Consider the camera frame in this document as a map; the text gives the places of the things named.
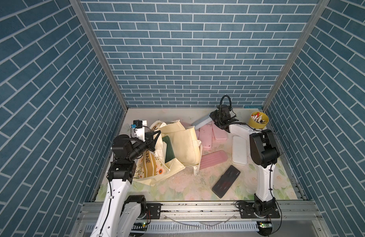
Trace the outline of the pink pencil case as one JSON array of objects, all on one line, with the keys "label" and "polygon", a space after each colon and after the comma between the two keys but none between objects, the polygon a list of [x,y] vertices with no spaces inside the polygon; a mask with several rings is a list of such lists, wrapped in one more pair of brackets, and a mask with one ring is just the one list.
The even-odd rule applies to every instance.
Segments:
[{"label": "pink pencil case", "polygon": [[199,134],[200,134],[200,131],[199,131],[199,130],[195,130],[195,134],[196,134],[196,138],[197,138],[197,140],[199,140]]},{"label": "pink pencil case", "polygon": [[213,133],[213,138],[216,142],[225,142],[228,139],[228,133],[225,130],[217,127],[213,121],[212,121],[212,133]]},{"label": "pink pencil case", "polygon": [[199,140],[203,150],[209,151],[212,148],[213,130],[211,124],[206,124],[199,129]]}]

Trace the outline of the dark green case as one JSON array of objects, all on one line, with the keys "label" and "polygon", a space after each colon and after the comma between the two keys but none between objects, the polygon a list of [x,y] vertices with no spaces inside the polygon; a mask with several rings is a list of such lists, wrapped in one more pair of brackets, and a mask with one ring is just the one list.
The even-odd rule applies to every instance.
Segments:
[{"label": "dark green case", "polygon": [[175,158],[172,142],[169,136],[164,136],[162,141],[165,148],[165,163],[168,163]]}]

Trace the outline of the white pencil case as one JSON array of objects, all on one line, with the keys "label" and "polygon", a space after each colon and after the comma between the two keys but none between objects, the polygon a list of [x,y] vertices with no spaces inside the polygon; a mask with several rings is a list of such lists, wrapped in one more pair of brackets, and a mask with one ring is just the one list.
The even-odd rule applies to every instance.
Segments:
[{"label": "white pencil case", "polygon": [[245,166],[248,164],[247,141],[240,136],[233,137],[232,162],[236,165]]}]

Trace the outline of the floral cream canvas bag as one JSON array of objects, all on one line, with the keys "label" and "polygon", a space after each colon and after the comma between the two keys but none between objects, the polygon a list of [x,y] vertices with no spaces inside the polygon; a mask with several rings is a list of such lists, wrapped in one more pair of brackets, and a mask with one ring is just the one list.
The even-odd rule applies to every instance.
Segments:
[{"label": "floral cream canvas bag", "polygon": [[187,167],[198,174],[202,145],[193,126],[186,128],[179,120],[169,123],[157,120],[149,128],[161,134],[155,142],[155,151],[146,151],[137,162],[136,182],[154,186]]}]

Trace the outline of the rounded pink pouch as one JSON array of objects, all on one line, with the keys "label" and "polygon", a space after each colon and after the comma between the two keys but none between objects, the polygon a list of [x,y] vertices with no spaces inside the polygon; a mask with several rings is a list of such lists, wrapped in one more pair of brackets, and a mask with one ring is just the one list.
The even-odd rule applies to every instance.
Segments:
[{"label": "rounded pink pouch", "polygon": [[223,150],[204,155],[201,158],[200,170],[222,164],[226,162],[227,159],[228,155]]}]

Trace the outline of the black pencil case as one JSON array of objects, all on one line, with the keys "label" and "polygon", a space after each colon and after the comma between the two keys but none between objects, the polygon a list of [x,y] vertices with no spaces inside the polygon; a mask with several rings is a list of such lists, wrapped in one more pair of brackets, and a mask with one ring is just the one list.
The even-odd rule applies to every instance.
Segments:
[{"label": "black pencil case", "polygon": [[229,168],[225,171],[225,173],[219,178],[216,184],[212,187],[212,192],[218,198],[223,198],[239,175],[240,171],[233,165],[230,165]]}]

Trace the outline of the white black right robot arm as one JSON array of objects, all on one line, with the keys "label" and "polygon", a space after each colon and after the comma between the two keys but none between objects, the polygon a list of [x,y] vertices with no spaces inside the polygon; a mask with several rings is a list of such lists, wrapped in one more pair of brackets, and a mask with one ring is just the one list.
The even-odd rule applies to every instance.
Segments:
[{"label": "white black right robot arm", "polygon": [[210,118],[216,127],[246,140],[244,147],[257,166],[254,213],[264,218],[278,212],[278,204],[273,195],[273,173],[280,151],[274,133],[266,129],[269,118],[262,112],[253,112],[249,122],[240,122],[231,104],[220,104],[210,114]]}]

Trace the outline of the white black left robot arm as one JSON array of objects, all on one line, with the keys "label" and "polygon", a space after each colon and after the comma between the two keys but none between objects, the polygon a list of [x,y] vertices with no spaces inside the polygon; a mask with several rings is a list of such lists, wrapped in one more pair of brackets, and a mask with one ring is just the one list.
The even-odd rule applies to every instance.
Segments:
[{"label": "white black left robot arm", "polygon": [[150,224],[150,212],[143,195],[127,196],[135,177],[136,159],[146,151],[155,151],[160,131],[145,134],[145,139],[119,135],[114,138],[111,150],[113,161],[108,170],[108,188],[92,237],[128,237],[139,219]]}]

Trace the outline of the yellow pen cup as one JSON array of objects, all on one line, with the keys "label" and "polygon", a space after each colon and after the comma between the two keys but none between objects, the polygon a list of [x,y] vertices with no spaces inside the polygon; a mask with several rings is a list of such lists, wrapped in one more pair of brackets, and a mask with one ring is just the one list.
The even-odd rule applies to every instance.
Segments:
[{"label": "yellow pen cup", "polygon": [[254,129],[264,129],[269,122],[269,117],[263,112],[253,112],[248,125]]}]

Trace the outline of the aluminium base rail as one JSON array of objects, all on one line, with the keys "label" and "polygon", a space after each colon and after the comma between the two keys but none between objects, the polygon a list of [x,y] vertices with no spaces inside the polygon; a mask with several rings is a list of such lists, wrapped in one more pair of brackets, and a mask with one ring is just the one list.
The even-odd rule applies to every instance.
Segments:
[{"label": "aluminium base rail", "polygon": [[[272,218],[275,237],[329,237],[323,216],[313,201],[280,200],[280,217]],[[233,201],[148,202],[156,214],[143,237],[257,237],[262,219],[251,209],[242,214]]]}]

